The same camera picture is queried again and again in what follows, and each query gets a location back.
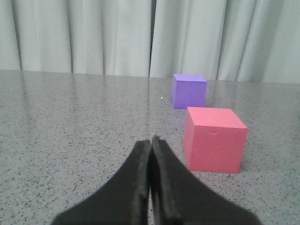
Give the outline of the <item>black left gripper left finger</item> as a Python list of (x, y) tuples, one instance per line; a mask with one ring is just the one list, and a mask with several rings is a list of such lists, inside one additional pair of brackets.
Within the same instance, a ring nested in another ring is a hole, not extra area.
[(119, 170), (94, 194), (60, 213), (54, 225), (146, 225), (150, 141), (137, 141)]

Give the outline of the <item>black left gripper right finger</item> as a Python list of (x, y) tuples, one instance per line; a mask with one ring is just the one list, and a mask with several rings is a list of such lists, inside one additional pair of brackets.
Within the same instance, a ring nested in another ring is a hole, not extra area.
[(258, 217), (200, 182), (165, 140), (152, 139), (150, 187), (157, 225), (259, 225)]

